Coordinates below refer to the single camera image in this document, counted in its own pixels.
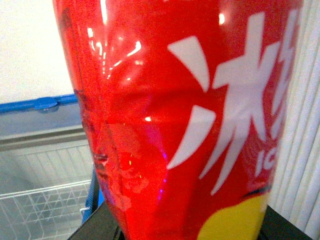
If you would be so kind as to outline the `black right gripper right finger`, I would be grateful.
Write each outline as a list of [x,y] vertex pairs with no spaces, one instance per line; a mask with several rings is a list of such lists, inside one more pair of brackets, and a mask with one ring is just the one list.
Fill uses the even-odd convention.
[[312,238],[268,205],[258,240],[312,240]]

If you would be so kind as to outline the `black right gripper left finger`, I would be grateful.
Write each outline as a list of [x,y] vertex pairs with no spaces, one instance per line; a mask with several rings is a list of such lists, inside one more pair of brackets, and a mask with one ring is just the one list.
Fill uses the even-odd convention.
[[124,234],[103,202],[67,240],[123,240]]

